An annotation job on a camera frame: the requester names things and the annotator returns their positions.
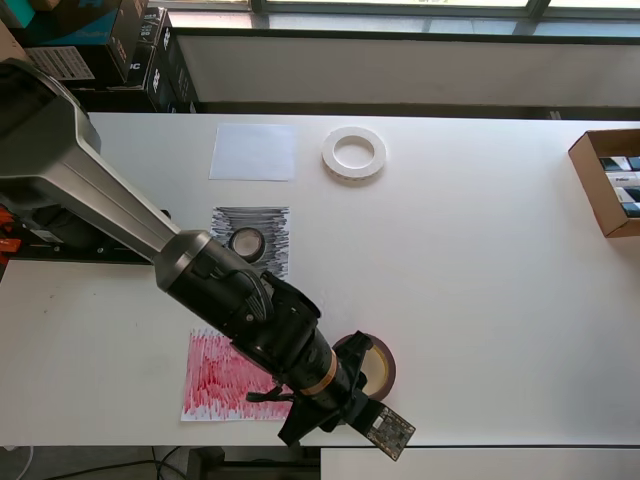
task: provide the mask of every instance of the box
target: box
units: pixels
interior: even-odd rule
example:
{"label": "box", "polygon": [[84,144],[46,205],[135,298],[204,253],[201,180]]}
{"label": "box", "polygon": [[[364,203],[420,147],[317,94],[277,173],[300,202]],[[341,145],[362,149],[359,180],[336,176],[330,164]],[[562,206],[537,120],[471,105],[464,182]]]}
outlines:
{"label": "box", "polygon": [[147,8],[138,42],[153,45],[158,49],[178,101],[185,104],[197,102],[198,95],[178,39],[172,34],[171,21],[165,8]]}
{"label": "box", "polygon": [[25,28],[35,14],[28,0],[0,0],[0,20],[9,28]]}
{"label": "box", "polygon": [[[147,7],[142,17],[138,43],[157,47],[160,44],[160,39],[163,38],[169,28],[171,28],[171,20],[166,8]],[[167,36],[167,42],[169,42],[170,38],[170,35]]]}
{"label": "box", "polygon": [[105,89],[71,89],[89,112],[177,111],[177,100],[155,47],[138,45],[127,82]]}
{"label": "box", "polygon": [[16,39],[13,38],[9,29],[0,22],[0,62],[7,58],[18,58],[25,62],[29,61],[29,57],[24,53],[20,44],[16,42]]}
{"label": "box", "polygon": [[61,0],[14,31],[34,63],[67,86],[123,84],[147,0]]}
{"label": "box", "polygon": [[640,130],[588,131],[569,150],[596,220],[607,238],[640,235],[640,218],[627,216],[600,158],[639,155]]}
{"label": "box", "polygon": [[50,12],[58,6],[60,0],[29,0],[29,3],[38,12]]}

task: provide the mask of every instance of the blank paper sheet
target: blank paper sheet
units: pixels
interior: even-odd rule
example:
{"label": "blank paper sheet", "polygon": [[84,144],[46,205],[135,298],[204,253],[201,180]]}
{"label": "blank paper sheet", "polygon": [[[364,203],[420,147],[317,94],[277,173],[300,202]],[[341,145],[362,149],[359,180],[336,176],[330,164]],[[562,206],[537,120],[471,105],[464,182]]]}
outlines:
{"label": "blank paper sheet", "polygon": [[295,147],[290,125],[219,125],[209,178],[293,180]]}

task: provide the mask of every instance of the white tape roll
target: white tape roll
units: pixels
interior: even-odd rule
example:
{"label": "white tape roll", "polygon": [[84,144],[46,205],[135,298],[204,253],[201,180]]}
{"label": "white tape roll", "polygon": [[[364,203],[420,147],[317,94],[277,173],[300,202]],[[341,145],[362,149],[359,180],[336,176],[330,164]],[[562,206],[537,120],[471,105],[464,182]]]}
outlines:
{"label": "white tape roll", "polygon": [[[363,138],[373,147],[373,159],[367,165],[351,167],[340,163],[336,157],[336,145],[346,137]],[[325,165],[336,175],[349,180],[364,180],[378,173],[387,158],[384,143],[375,133],[360,127],[343,127],[329,134],[322,146],[322,159]]]}

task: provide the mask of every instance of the wall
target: wall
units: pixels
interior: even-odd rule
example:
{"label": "wall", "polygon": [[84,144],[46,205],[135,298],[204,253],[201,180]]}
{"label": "wall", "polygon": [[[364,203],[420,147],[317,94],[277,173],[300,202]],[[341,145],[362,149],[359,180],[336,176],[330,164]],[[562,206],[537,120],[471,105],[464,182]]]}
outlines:
{"label": "wall", "polygon": [[202,101],[640,106],[640,47],[320,38],[180,43]]}

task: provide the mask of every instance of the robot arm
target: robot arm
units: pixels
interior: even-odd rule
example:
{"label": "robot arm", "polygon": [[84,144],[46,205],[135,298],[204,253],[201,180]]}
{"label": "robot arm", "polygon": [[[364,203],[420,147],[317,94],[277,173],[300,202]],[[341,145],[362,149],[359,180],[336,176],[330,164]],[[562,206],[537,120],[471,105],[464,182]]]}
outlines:
{"label": "robot arm", "polygon": [[[362,391],[369,336],[357,332],[332,348],[301,292],[207,232],[180,231],[100,158],[87,115],[55,80],[4,62],[0,104],[0,204],[24,218],[60,206],[151,261],[163,291],[272,375],[274,390],[250,401],[293,401],[279,433],[287,445],[345,422],[397,460],[415,429]],[[282,385],[293,395],[280,395]]]}

